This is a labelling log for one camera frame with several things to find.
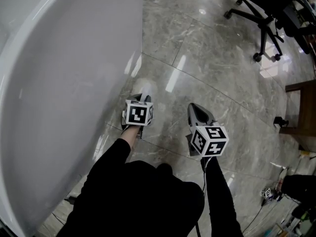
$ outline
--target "black clothing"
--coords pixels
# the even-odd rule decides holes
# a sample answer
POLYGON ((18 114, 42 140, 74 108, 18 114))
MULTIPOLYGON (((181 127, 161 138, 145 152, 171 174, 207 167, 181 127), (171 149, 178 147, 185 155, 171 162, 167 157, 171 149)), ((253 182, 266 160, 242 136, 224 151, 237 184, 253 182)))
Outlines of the black clothing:
MULTIPOLYGON (((165 167, 156 169, 143 161, 125 163, 129 153, 129 144, 118 139, 95 163, 57 237, 189 234, 204 209, 201 188, 182 182, 165 167)), ((206 178, 212 236, 222 236, 223 231, 242 236, 216 159, 210 161, 206 178)))

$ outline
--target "person's right arm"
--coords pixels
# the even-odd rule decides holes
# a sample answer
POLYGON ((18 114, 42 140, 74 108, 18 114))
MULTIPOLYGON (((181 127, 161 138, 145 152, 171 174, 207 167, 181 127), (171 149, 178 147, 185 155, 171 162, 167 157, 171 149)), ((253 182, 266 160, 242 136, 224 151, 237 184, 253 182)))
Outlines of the person's right arm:
POLYGON ((232 194, 216 157, 213 157, 207 164, 206 184, 212 237, 242 237, 232 194))

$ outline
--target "white curved surface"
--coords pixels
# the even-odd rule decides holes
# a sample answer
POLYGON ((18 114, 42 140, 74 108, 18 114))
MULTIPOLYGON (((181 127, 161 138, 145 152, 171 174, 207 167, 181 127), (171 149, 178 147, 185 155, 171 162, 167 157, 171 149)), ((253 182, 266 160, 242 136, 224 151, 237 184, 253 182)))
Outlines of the white curved surface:
POLYGON ((142 0, 0 0, 0 218, 31 236, 95 159, 142 0))

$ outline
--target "black sleeve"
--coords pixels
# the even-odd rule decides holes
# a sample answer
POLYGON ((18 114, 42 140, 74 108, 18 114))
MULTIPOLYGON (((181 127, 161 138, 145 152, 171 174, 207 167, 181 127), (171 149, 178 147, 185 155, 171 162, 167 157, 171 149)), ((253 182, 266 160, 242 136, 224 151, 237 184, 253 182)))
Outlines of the black sleeve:
POLYGON ((92 226, 94 224, 94 218, 100 217, 95 215, 94 211, 98 204, 97 200, 107 199, 107 192, 116 184, 117 172, 120 172, 120 167, 125 164, 129 153, 129 144, 123 139, 117 139, 100 157, 88 174, 81 194, 75 200, 74 209, 57 237, 84 235, 85 228, 80 227, 80 225, 92 226))
POLYGON ((236 219, 231 191, 216 157, 213 157, 206 167, 206 184, 212 237, 243 236, 236 219))

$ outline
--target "chair caster wheel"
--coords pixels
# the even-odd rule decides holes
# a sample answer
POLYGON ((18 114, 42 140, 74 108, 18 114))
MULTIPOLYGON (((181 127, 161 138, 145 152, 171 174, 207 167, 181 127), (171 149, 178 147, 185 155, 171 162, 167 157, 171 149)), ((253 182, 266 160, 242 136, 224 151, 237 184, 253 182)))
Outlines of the chair caster wheel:
POLYGON ((276 60, 276 61, 279 61, 280 59, 281 59, 280 54, 276 54, 276 55, 275 55, 275 60, 276 60))
POLYGON ((230 13, 229 11, 226 11, 224 14, 224 17, 226 17, 227 19, 230 19, 232 17, 232 13, 230 13))
POLYGON ((242 0, 237 0, 236 4, 241 5, 242 4, 242 0))
POLYGON ((253 55, 253 59, 256 61, 256 62, 261 62, 261 55, 259 53, 255 53, 253 55))

